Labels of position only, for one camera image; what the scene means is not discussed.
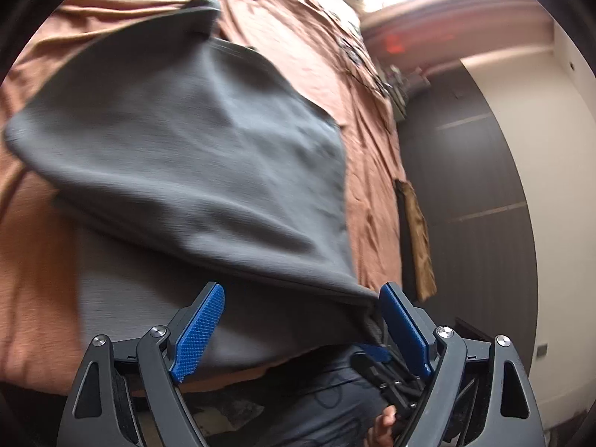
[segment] gray cloth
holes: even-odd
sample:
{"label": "gray cloth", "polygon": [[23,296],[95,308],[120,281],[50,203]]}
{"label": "gray cloth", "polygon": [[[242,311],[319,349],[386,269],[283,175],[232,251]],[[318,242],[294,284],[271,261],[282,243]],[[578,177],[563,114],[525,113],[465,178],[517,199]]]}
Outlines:
{"label": "gray cloth", "polygon": [[206,280],[227,306],[205,368],[372,340],[339,130],[263,56],[209,38],[217,15],[183,9],[104,37],[6,127],[8,147],[96,231],[81,237],[83,340],[139,336]]}

